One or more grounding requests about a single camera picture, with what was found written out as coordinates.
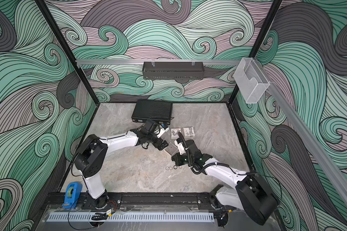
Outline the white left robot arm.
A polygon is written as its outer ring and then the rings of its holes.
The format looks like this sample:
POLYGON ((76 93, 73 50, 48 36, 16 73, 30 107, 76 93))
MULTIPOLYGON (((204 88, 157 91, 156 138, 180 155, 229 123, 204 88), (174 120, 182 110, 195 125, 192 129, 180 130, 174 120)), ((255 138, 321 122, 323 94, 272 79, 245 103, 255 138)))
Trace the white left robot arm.
POLYGON ((96 209, 104 209, 109 197, 105 189, 100 170, 106 158, 114 152, 129 147, 152 144, 159 151, 168 147, 169 143, 162 136, 169 130, 167 124, 159 124, 148 119, 136 129, 119 135, 98 137, 89 135, 77 149, 73 165, 85 183, 87 193, 96 209))

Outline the aluminium wall rail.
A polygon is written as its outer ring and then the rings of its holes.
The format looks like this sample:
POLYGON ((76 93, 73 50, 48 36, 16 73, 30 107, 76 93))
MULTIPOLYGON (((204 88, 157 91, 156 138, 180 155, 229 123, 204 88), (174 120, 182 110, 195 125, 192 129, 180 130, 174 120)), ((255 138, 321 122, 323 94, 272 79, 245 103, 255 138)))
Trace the aluminium wall rail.
POLYGON ((175 62, 175 63, 199 63, 202 62, 204 65, 226 65, 234 66, 240 63, 240 60, 165 60, 165 59, 78 59, 75 61, 77 65, 143 65, 144 62, 149 62, 155 65, 155 63, 163 62, 175 62))

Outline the black wall shelf tray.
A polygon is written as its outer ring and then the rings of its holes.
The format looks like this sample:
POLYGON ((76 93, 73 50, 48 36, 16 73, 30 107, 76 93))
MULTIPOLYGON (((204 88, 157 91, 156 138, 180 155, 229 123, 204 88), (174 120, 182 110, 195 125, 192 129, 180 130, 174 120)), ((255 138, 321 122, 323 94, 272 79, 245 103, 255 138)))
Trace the black wall shelf tray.
POLYGON ((199 63, 163 62, 153 65, 144 62, 143 78, 147 80, 202 80, 204 78, 204 65, 199 63))

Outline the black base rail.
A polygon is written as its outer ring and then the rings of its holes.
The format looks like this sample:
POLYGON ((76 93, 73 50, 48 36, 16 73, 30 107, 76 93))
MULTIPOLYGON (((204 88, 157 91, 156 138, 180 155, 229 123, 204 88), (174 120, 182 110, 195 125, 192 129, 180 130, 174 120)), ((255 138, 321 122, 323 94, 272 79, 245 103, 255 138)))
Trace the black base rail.
MULTIPOLYGON (((45 205, 61 206, 64 203, 65 193, 50 193, 45 199, 45 205)), ((225 211, 234 209, 231 206, 220 205, 214 195, 208 192, 108 192, 106 208, 123 208, 131 206, 187 206, 189 208, 209 211, 225 211)), ((97 210, 94 200, 86 192, 81 192, 77 207, 82 209, 97 210)))

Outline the clear plastic wall holder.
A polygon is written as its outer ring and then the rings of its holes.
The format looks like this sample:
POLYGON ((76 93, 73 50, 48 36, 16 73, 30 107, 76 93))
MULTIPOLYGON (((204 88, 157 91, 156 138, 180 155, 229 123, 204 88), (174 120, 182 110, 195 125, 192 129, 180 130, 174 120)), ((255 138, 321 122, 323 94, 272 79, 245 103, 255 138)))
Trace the clear plastic wall holder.
POLYGON ((262 64, 254 58, 242 58, 234 80, 247 104, 256 104, 270 86, 262 64))

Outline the black corner frame post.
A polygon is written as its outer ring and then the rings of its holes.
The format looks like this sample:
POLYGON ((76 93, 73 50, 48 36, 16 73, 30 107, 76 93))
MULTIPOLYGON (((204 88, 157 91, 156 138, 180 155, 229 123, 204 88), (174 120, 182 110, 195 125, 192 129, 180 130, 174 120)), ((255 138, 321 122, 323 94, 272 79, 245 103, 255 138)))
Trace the black corner frame post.
POLYGON ((71 51, 70 47, 68 46, 60 28, 58 27, 56 21, 54 20, 49 8, 47 7, 45 1, 41 1, 41 0, 35 0, 34 1, 37 5, 37 7, 39 8, 40 12, 42 13, 44 19, 46 20, 48 26, 50 27, 50 29, 52 30, 52 32, 55 35, 55 38, 58 40, 58 42, 60 43, 61 48, 63 49, 66 57, 68 58, 68 60, 71 62, 72 67, 75 69, 77 75, 79 76, 79 79, 81 80, 81 82, 83 83, 84 87, 86 88, 86 90, 88 91, 88 93, 90 94, 93 102, 95 103, 95 105, 97 107, 100 106, 100 102, 97 99, 96 94, 94 93, 84 71, 77 66, 76 64, 76 58, 73 54, 73 52, 71 51))

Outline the large white bow gift box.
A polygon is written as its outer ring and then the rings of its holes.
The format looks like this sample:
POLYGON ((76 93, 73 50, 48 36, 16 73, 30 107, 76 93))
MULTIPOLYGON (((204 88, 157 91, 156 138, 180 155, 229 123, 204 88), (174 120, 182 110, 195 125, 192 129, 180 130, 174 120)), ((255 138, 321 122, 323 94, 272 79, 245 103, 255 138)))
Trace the large white bow gift box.
POLYGON ((171 139, 176 140, 179 138, 178 133, 182 131, 181 128, 171 128, 171 139))

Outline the white gift box lid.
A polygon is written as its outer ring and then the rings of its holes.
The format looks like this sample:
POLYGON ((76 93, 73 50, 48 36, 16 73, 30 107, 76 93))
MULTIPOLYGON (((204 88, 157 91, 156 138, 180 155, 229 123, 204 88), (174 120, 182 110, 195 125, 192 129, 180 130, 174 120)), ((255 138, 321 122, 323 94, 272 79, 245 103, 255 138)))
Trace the white gift box lid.
POLYGON ((184 127, 183 131, 184 131, 184 136, 186 138, 193 138, 193 137, 195 137, 194 127, 184 127))

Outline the black ribbed hard case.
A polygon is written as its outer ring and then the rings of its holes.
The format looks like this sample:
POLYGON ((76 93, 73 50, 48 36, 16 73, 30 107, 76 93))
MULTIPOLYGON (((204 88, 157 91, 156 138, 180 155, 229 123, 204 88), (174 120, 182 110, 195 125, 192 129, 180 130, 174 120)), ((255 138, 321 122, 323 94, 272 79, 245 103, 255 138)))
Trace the black ribbed hard case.
POLYGON ((132 114, 132 121, 144 123, 150 119, 160 124, 170 124, 173 119, 172 111, 172 102, 139 99, 132 114))

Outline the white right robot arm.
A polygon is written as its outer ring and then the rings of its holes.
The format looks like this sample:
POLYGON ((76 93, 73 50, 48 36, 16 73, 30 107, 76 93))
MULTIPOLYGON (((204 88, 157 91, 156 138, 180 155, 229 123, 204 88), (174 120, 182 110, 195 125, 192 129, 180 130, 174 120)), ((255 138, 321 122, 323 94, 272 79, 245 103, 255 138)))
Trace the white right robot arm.
POLYGON ((279 206, 280 199, 262 174, 235 169, 212 155, 203 154, 195 142, 186 140, 181 132, 175 145, 178 153, 172 160, 178 167, 187 165, 195 175, 204 174, 224 183, 213 191, 215 203, 220 208, 240 209, 255 223, 264 225, 279 206))

